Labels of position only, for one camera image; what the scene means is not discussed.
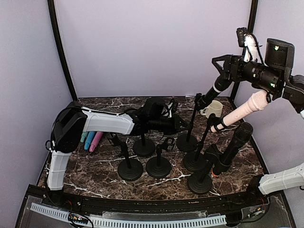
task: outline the orange ring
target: orange ring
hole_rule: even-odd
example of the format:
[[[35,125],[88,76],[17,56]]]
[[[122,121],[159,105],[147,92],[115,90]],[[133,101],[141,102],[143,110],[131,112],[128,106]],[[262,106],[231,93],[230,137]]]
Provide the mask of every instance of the orange ring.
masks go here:
[[[211,173],[212,173],[212,176],[214,176],[214,177],[219,177],[218,175],[215,175],[215,174],[213,173],[213,169],[212,169]]]

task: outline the marble table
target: marble table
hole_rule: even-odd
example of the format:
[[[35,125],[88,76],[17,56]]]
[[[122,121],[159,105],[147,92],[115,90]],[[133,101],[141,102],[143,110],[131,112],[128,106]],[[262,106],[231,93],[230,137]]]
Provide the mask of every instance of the marble table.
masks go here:
[[[122,98],[83,98],[79,102],[86,107],[109,112],[122,112],[133,107],[141,107],[146,97],[122,97]],[[177,113],[186,121],[190,121],[193,111],[193,98],[176,97],[179,102]],[[222,115],[233,110],[230,102],[225,97],[217,98],[223,105]],[[207,119],[197,114],[192,134],[198,140],[205,130]],[[229,144],[233,130],[240,124],[235,123],[221,133],[209,133],[206,141],[206,149],[215,143],[220,151],[224,151]],[[126,182],[117,174],[118,164],[123,158],[119,158],[119,147],[112,147],[106,137],[103,137],[100,144],[93,153],[84,150],[83,143],[80,143],[76,151],[70,157],[66,176],[64,178],[64,191],[84,196],[109,198],[118,200],[184,200],[202,197],[220,196],[245,191],[253,176],[263,173],[252,145],[247,143],[235,157],[231,168],[222,173],[218,178],[212,177],[213,187],[209,193],[195,195],[187,188],[187,177],[191,172],[183,167],[182,159],[185,153],[179,151],[176,146],[171,152],[163,151],[163,156],[172,165],[169,176],[164,179],[154,179],[145,171],[145,164],[149,158],[140,158],[134,155],[132,146],[139,137],[118,135],[121,140],[127,142],[130,157],[138,159],[144,167],[142,177],[134,182]],[[146,135],[155,144],[163,142],[162,133],[151,131]],[[45,171],[42,172],[39,186],[43,186]]]

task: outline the black microphone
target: black microphone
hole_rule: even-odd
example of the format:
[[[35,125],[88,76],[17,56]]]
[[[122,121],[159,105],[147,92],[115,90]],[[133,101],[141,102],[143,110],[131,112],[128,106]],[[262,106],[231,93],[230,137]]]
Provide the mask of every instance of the black microphone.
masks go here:
[[[243,147],[251,138],[253,127],[250,123],[241,123],[233,133],[231,142],[226,150],[219,156],[219,162],[213,168],[215,176],[220,175],[222,172],[227,171],[232,163],[232,160],[237,155],[239,149]]]
[[[232,81],[224,79],[223,76],[218,76],[213,87],[199,101],[198,111],[206,108],[221,92],[226,90]]]

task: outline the white slotted strip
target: white slotted strip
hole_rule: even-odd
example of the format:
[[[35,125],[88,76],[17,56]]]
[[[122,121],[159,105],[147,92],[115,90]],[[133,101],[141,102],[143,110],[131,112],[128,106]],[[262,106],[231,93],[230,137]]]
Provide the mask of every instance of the white slotted strip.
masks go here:
[[[39,214],[68,222],[68,212],[60,209],[49,208],[44,205],[32,203],[30,210]],[[95,216],[89,217],[96,228],[205,228],[226,224],[226,216],[216,216],[211,218],[198,218],[177,221],[127,221],[105,219]]]

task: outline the white backdrop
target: white backdrop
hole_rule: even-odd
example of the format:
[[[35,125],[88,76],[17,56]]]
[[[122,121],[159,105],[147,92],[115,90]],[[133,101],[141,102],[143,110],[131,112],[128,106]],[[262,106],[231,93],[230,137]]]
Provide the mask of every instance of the white backdrop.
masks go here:
[[[195,95],[240,54],[251,0],[57,0],[78,97]],[[231,88],[222,95],[229,95]]]

